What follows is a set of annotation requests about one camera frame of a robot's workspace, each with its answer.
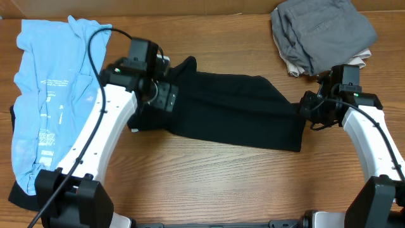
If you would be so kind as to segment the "black t-shirt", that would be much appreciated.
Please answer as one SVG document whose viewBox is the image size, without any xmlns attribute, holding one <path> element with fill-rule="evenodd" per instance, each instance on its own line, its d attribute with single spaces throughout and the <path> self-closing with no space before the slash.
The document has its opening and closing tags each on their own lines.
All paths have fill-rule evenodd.
<svg viewBox="0 0 405 228">
<path fill-rule="evenodd" d="M 145 104 L 127 122 L 129 129 L 164 129 L 218 143 L 301 150 L 305 119 L 264 77 L 199 72 L 190 56 L 162 80 L 179 88 L 173 110 Z"/>
</svg>

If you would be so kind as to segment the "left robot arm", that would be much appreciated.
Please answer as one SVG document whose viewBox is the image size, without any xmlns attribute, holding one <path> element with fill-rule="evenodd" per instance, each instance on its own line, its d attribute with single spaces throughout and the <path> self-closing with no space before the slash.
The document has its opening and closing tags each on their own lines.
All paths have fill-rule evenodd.
<svg viewBox="0 0 405 228">
<path fill-rule="evenodd" d="M 35 180 L 39 217 L 44 227 L 135 227 L 115 212 L 103 187 L 109 159 L 130 117 L 143 107 L 173 110 L 178 88 L 158 77 L 170 60 L 154 42 L 132 38 L 128 57 L 99 74 L 101 88 L 75 144 L 55 171 L 42 170 Z"/>
</svg>

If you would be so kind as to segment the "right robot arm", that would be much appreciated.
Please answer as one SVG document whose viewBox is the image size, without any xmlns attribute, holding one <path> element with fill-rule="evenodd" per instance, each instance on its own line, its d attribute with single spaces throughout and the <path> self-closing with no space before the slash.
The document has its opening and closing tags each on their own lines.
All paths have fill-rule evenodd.
<svg viewBox="0 0 405 228">
<path fill-rule="evenodd" d="M 299 114 L 322 129 L 341 126 L 353 143 L 365 185 L 345 212 L 309 212 L 300 227 L 404 227 L 404 159 L 385 123 L 376 95 L 341 91 L 323 97 L 305 92 Z"/>
</svg>

